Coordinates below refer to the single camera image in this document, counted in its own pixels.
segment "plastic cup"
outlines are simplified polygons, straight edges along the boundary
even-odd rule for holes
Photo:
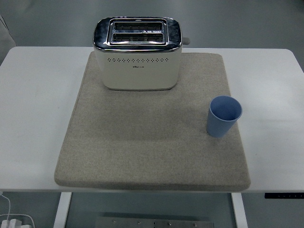
[[[216,138],[223,137],[241,117],[242,106],[231,96],[217,96],[209,105],[207,132]]]

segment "white toaster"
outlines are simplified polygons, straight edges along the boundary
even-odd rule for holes
[[[109,89],[166,90],[177,83],[182,34],[171,18],[105,18],[96,25],[93,46]]]

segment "power strip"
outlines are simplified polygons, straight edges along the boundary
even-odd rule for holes
[[[22,225],[22,222],[18,219],[3,220],[1,228],[32,228],[31,225]]]

